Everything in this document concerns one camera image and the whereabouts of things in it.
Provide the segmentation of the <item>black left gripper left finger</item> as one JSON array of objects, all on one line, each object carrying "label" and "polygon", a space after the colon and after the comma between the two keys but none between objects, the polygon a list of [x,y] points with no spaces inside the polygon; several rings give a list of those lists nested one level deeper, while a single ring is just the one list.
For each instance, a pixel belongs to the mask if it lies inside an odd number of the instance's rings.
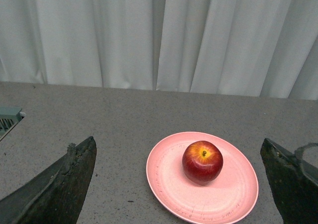
[{"label": "black left gripper left finger", "polygon": [[75,224],[96,161],[92,136],[0,201],[2,224]]}]

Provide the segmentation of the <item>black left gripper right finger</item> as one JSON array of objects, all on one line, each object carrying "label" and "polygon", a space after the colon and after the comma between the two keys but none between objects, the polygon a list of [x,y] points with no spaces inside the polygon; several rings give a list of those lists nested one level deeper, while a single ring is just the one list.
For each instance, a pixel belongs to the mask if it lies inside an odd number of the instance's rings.
[{"label": "black left gripper right finger", "polygon": [[269,138],[263,141],[260,155],[285,224],[318,222],[318,168],[303,159],[305,150],[317,146],[309,143],[291,153]]}]

